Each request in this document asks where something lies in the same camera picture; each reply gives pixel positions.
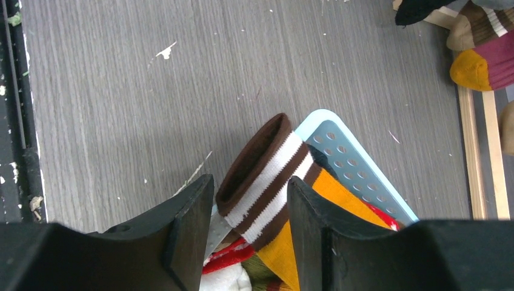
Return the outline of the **brown white orange sock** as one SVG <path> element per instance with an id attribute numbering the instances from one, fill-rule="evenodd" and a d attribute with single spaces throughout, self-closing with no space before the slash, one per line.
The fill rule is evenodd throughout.
<path id="1" fill-rule="evenodd" d="M 293 176 L 369 224 L 398 230 L 390 216 L 338 181 L 327 157 L 293 131 L 285 113 L 275 115 L 232 164 L 216 194 L 216 204 L 219 214 L 264 265 L 292 290 L 300 289 L 287 208 L 287 186 Z"/>

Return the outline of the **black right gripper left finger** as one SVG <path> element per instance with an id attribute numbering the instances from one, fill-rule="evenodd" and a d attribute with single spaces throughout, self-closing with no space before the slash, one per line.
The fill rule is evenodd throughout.
<path id="1" fill-rule="evenodd" d="M 2 290 L 198 290 L 211 174 L 103 233 L 58 223 L 1 226 Z"/>

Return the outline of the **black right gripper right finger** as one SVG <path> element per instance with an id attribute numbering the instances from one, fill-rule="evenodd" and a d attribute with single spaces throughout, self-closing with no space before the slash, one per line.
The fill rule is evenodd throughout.
<path id="1" fill-rule="evenodd" d="M 294 177 L 287 206 L 301 290 L 512 290 L 513 222 L 422 220 L 393 231 Z"/>

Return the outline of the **navy black white sock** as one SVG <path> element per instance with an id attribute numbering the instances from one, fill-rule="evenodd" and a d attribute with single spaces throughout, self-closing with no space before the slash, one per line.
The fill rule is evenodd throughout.
<path id="1" fill-rule="evenodd" d="M 453 2 L 455 0 L 403 0 L 396 11 L 395 24 L 398 26 L 416 24 L 428 17 L 434 10 Z"/>

